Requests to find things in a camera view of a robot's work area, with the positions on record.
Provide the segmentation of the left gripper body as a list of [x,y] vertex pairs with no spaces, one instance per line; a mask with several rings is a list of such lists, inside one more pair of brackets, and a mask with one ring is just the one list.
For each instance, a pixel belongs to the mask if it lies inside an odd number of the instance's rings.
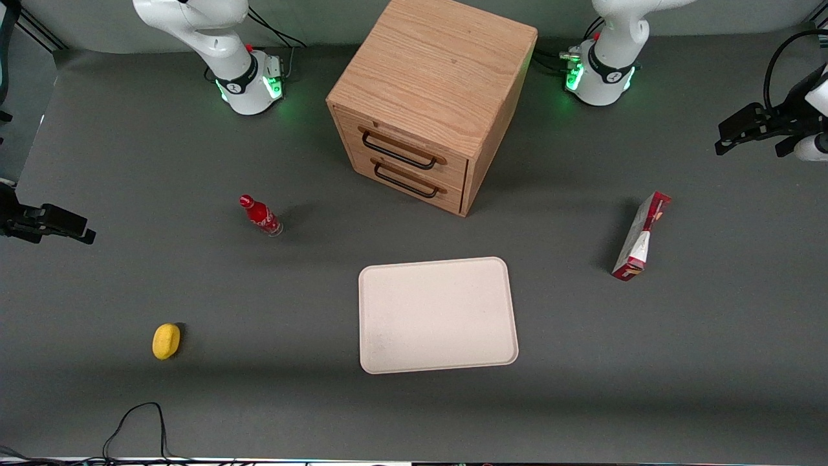
[[803,79],[792,86],[784,101],[769,110],[768,123],[771,137],[806,137],[826,130],[826,117],[805,100],[805,95],[815,89],[819,79]]

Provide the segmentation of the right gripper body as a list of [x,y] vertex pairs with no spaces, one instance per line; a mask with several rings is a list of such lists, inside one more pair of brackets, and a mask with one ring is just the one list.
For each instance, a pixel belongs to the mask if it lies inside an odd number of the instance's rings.
[[19,203],[15,190],[11,186],[1,186],[1,235],[39,244],[42,240],[39,223],[27,212],[28,208]]

